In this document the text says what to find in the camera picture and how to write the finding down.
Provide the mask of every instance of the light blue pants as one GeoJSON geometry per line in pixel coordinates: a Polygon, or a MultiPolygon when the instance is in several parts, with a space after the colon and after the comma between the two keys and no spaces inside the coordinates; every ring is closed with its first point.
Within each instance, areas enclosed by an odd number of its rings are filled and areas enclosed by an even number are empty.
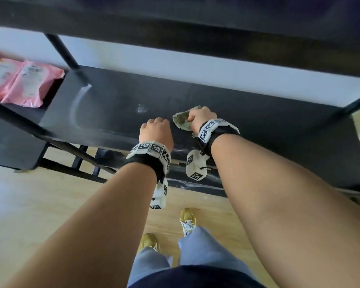
{"type": "MultiPolygon", "coordinates": [[[[179,240],[181,249],[179,265],[204,265],[236,270],[257,280],[248,266],[219,244],[201,226],[179,240]]],[[[150,274],[170,269],[167,257],[153,248],[144,248],[136,256],[129,275],[128,286],[150,274]]]]}

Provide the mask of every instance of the forearm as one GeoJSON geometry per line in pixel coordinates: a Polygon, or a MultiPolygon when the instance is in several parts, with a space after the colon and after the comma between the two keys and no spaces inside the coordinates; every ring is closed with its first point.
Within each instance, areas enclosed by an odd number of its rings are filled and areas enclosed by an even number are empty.
{"type": "Polygon", "coordinates": [[[211,151],[233,208],[279,286],[360,287],[357,205],[237,135],[219,136],[211,151]]]}
{"type": "Polygon", "coordinates": [[[125,287],[155,185],[151,167],[122,167],[6,287],[125,287]]]}

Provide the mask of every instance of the shoe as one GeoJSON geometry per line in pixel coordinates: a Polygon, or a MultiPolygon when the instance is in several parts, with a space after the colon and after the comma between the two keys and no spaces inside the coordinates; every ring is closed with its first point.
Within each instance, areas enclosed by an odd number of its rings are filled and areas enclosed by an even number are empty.
{"type": "Polygon", "coordinates": [[[189,208],[184,208],[180,213],[180,223],[183,226],[184,236],[196,227],[196,218],[189,208]]]}
{"type": "Polygon", "coordinates": [[[141,237],[139,251],[146,247],[153,248],[158,252],[158,241],[153,233],[146,233],[141,237]]]}

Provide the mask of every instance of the person's left hand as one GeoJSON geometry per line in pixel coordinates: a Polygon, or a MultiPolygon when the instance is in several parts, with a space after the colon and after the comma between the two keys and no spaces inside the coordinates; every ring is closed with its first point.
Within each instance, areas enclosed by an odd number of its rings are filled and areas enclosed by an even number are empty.
{"type": "Polygon", "coordinates": [[[169,152],[173,150],[173,137],[169,121],[157,117],[155,120],[149,119],[147,123],[141,125],[139,141],[157,141],[164,144],[169,152]]]}

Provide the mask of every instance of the pink wipes package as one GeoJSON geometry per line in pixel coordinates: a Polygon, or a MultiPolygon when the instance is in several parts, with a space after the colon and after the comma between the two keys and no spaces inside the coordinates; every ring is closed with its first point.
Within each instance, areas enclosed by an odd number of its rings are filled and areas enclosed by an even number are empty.
{"type": "Polygon", "coordinates": [[[40,62],[25,61],[2,103],[40,107],[54,80],[64,77],[64,70],[40,62]]]}
{"type": "Polygon", "coordinates": [[[12,59],[0,59],[0,101],[9,90],[23,63],[12,59]]]}

